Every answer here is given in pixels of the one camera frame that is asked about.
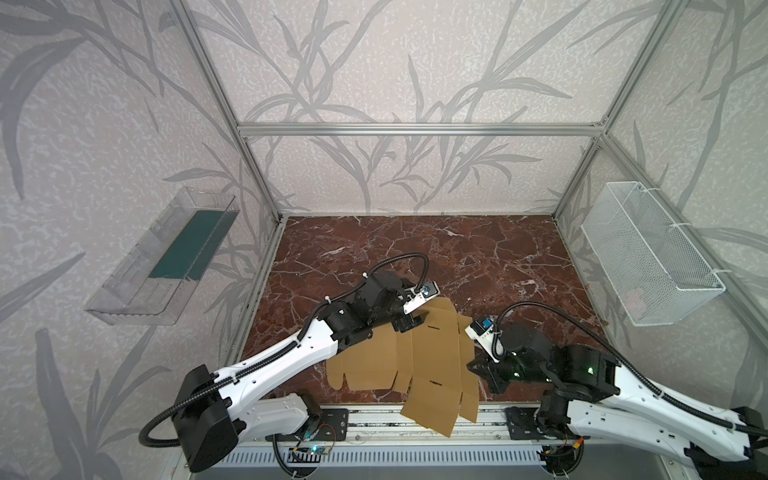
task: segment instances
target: marble surface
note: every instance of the marble surface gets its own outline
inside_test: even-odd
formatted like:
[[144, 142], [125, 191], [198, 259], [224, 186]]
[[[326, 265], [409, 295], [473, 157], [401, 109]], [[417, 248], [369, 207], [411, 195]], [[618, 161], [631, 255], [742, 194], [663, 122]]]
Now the marble surface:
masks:
[[[280, 242], [248, 336], [247, 358], [296, 332], [319, 299], [357, 283], [361, 272], [387, 257], [411, 251], [429, 255], [430, 280], [463, 315], [498, 314], [518, 300], [558, 306], [601, 330], [565, 247], [546, 216], [515, 217], [294, 217]], [[392, 265], [416, 281], [420, 260]], [[546, 310], [526, 307], [506, 322], [530, 322], [557, 344], [594, 340]], [[513, 384], [501, 396], [482, 382], [482, 401], [535, 401], [541, 385]], [[319, 403], [404, 402], [389, 390], [334, 390], [321, 362], [268, 396], [309, 390]]]

